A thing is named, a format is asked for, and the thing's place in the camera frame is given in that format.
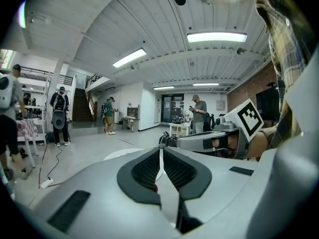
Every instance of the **stair railing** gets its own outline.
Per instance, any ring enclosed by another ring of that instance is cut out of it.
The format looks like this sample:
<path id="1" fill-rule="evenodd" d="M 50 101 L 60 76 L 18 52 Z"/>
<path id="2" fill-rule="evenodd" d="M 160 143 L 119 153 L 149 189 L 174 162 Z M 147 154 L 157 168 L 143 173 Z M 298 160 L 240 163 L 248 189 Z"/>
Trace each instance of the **stair railing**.
<path id="1" fill-rule="evenodd" d="M 98 102 L 93 101 L 91 91 L 88 91 L 88 105 L 91 108 L 90 111 L 93 111 L 93 121 L 96 121 L 98 112 Z"/>

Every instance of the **fluorescent light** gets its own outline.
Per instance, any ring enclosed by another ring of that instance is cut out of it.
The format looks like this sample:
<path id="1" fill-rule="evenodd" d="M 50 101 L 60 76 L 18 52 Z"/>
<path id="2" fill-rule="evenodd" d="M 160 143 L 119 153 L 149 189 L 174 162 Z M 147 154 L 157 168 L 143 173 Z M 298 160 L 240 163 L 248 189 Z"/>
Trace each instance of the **fluorescent light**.
<path id="1" fill-rule="evenodd" d="M 123 66 L 126 63 L 129 63 L 132 60 L 137 59 L 139 57 L 142 57 L 144 55 L 146 55 L 146 52 L 143 49 L 139 49 L 139 50 L 133 52 L 132 54 L 126 56 L 125 58 L 122 58 L 121 60 L 114 63 L 113 65 L 118 68 L 118 67 Z"/>
<path id="2" fill-rule="evenodd" d="M 218 86 L 219 83 L 194 83 L 193 86 Z"/>
<path id="3" fill-rule="evenodd" d="M 173 89 L 173 86 L 169 86 L 169 87 L 158 87 L 158 88 L 154 88 L 154 90 L 165 90 L 165 89 Z"/>
<path id="4" fill-rule="evenodd" d="M 25 7 L 26 0 L 20 5 L 18 10 L 18 21 L 19 25 L 23 28 L 25 28 L 25 17 L 24 17 L 24 7 Z"/>
<path id="5" fill-rule="evenodd" d="M 246 42 L 247 34 L 230 32 L 206 32 L 187 35 L 188 42 L 233 41 Z"/>

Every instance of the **green shirt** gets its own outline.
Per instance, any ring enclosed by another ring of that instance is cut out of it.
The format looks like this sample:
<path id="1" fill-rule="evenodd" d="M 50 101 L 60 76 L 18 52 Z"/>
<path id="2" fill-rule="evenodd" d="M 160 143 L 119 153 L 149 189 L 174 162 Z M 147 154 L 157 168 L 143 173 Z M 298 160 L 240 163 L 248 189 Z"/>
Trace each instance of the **green shirt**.
<path id="1" fill-rule="evenodd" d="M 106 102 L 105 103 L 105 110 L 106 110 L 105 116 L 106 117 L 112 117 L 113 116 L 111 109 L 113 109 L 112 108 L 112 104 L 110 102 Z"/>

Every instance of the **baseball cap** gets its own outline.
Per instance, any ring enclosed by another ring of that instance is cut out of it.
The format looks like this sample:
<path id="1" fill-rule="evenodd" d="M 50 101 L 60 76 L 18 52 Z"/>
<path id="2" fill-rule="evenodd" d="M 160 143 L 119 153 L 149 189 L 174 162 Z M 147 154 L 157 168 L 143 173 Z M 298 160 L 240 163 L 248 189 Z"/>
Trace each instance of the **baseball cap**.
<path id="1" fill-rule="evenodd" d="M 15 64 L 12 69 L 15 69 L 21 72 L 21 66 L 19 64 Z"/>
<path id="2" fill-rule="evenodd" d="M 197 98 L 199 98 L 198 94 L 193 95 L 193 98 L 191 99 L 192 101 L 196 100 Z"/>

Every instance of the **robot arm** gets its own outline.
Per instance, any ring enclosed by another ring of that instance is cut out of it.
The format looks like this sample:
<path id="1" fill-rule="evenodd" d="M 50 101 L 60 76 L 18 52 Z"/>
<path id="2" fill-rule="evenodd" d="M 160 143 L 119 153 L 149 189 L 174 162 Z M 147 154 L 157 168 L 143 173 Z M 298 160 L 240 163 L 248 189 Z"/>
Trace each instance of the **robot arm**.
<path id="1" fill-rule="evenodd" d="M 256 107 L 248 99 L 228 114 L 218 117 L 214 131 L 180 137 L 177 146 L 212 156 L 243 159 L 249 150 L 250 141 L 263 125 L 264 122 Z M 238 135 L 235 155 L 227 149 L 228 136 L 231 134 Z M 214 139 L 219 139 L 217 149 L 212 145 Z"/>

